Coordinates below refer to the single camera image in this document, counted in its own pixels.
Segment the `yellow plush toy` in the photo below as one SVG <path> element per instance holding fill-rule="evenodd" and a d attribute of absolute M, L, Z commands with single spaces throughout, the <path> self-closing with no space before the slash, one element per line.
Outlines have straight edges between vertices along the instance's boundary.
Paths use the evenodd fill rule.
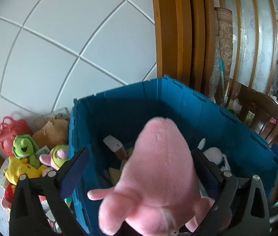
<path fill-rule="evenodd" d="M 45 165 L 41 165 L 38 169 L 27 164 L 27 158 L 18 160 L 16 157 L 9 157 L 9 165 L 4 169 L 4 173 L 8 181 L 14 185 L 17 185 L 19 176 L 27 174 L 28 178 L 40 177 L 42 170 L 47 168 Z"/>

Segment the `round table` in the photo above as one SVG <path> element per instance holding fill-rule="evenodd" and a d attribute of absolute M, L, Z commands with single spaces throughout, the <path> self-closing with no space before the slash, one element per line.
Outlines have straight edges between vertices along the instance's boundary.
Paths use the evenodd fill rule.
<path fill-rule="evenodd" d="M 9 164 L 8 158 L 3 163 L 2 167 L 0 168 L 0 198 L 4 195 L 4 188 L 3 183 L 5 182 L 6 176 L 4 174 L 3 169 L 7 168 Z M 3 236 L 9 235 L 9 216 L 10 211 L 8 209 L 4 209 L 0 204 L 0 232 Z"/>

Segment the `metal screw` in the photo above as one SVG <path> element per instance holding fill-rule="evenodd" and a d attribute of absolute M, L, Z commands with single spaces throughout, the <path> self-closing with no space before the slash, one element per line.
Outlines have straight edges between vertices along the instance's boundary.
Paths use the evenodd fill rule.
<path fill-rule="evenodd" d="M 223 172 L 223 175 L 226 176 L 226 177 L 231 177 L 232 173 L 231 173 L 231 171 L 226 170 L 226 171 Z"/>
<path fill-rule="evenodd" d="M 260 180 L 260 177 L 258 175 L 253 175 L 252 178 L 256 181 Z"/>
<path fill-rule="evenodd" d="M 56 171 L 52 170 L 47 174 L 49 177 L 53 177 L 56 175 Z"/>
<path fill-rule="evenodd" d="M 27 176 L 26 176 L 25 174 L 22 174 L 22 175 L 19 177 L 20 180 L 25 180 L 26 178 L 27 178 Z"/>

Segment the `pink plush nose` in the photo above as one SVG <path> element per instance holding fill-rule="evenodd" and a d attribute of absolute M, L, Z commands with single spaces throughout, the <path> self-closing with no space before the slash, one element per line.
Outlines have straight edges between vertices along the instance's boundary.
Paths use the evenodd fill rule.
<path fill-rule="evenodd" d="M 57 151 L 57 156 L 61 159 L 65 159 L 68 157 L 68 151 L 66 149 L 59 149 Z"/>

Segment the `brown plush toy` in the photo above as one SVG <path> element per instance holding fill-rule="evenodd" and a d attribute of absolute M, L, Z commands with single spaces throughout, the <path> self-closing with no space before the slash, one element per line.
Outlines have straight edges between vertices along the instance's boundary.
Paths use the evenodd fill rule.
<path fill-rule="evenodd" d="M 33 134 L 32 139 L 39 148 L 47 145 L 49 149 L 52 149 L 56 145 L 68 144 L 67 121 L 50 119 L 42 129 Z"/>

